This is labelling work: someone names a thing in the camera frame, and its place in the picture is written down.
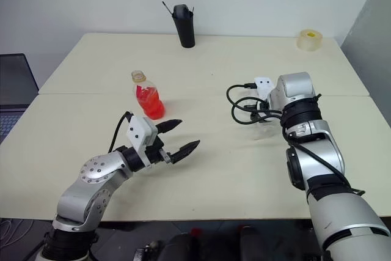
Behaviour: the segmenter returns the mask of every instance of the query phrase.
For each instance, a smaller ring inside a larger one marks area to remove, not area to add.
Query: silver robot arm segment
[[[36,261],[89,258],[89,249],[97,240],[98,227],[110,198],[133,172],[165,161],[176,163],[188,156],[200,141],[182,146],[177,153],[166,153],[158,134],[175,128],[181,120],[154,125],[146,117],[130,113],[126,135],[132,147],[121,146],[108,154],[91,158],[80,169],[76,181],[61,195],[53,228],[45,236]]]
[[[289,176],[307,193],[323,260],[391,260],[390,231],[343,175],[343,157],[317,100],[308,73],[280,76],[268,95],[270,109],[282,112]]]

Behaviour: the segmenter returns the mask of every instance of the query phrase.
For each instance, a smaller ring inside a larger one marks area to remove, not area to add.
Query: plastic bottle
[[[134,82],[133,93],[146,116],[150,119],[160,119],[164,115],[164,105],[159,99],[156,86],[147,81],[147,77],[140,70],[132,72]]]

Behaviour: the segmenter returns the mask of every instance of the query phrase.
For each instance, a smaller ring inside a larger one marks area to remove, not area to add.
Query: bottle cap
[[[147,77],[144,75],[144,73],[140,70],[134,70],[132,72],[132,80],[135,83],[141,83],[144,82],[147,79]]]

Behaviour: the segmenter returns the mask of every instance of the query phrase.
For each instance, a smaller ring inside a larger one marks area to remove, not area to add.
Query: white table
[[[166,149],[201,143],[183,162],[135,174],[115,192],[104,220],[309,217],[304,192],[288,178],[279,128],[254,140],[256,126],[236,124],[224,97],[166,94],[163,100],[165,119],[184,120],[161,135]],[[390,216],[391,130],[372,99],[322,97],[320,107],[352,186],[367,190],[374,210]],[[127,109],[141,114],[130,94],[39,95],[0,145],[0,215],[51,219],[82,164],[107,152]],[[129,145],[124,127],[117,146]]]
[[[315,52],[298,49],[296,38],[196,36],[195,42],[186,49],[176,35],[86,34],[40,94],[131,93],[130,73],[143,70],[165,94],[222,95],[256,76],[276,82],[305,71],[323,95],[368,95],[334,39]]]

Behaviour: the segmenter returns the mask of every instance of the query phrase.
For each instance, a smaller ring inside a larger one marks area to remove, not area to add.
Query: black cup
[[[194,28],[193,28],[193,13],[190,13],[190,18],[183,20],[179,18],[174,19],[175,26],[177,27],[179,40],[181,41],[181,45],[185,48],[192,48],[196,44],[194,40]]]

